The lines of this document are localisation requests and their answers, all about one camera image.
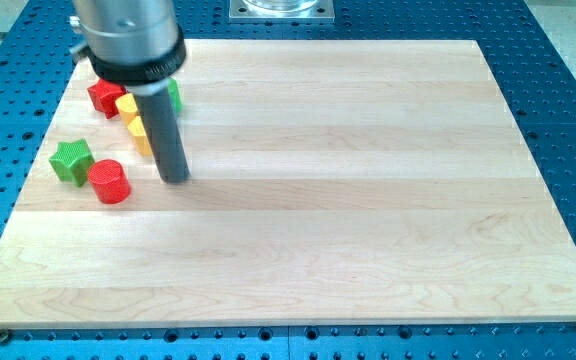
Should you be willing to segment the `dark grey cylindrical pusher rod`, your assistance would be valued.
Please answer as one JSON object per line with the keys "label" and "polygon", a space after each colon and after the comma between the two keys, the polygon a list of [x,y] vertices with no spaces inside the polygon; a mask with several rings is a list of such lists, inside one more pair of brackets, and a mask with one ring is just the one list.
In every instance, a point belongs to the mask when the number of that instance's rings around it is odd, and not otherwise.
{"label": "dark grey cylindrical pusher rod", "polygon": [[132,93],[160,178],[166,183],[186,181],[190,171],[168,90],[133,87]]}

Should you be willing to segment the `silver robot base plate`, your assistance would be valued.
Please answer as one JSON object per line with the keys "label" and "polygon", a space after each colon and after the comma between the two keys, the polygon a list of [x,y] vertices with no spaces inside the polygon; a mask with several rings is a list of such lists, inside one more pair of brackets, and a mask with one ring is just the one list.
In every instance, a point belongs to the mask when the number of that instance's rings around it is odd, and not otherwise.
{"label": "silver robot base plate", "polygon": [[230,0],[229,20],[232,23],[265,21],[333,22],[333,0]]}

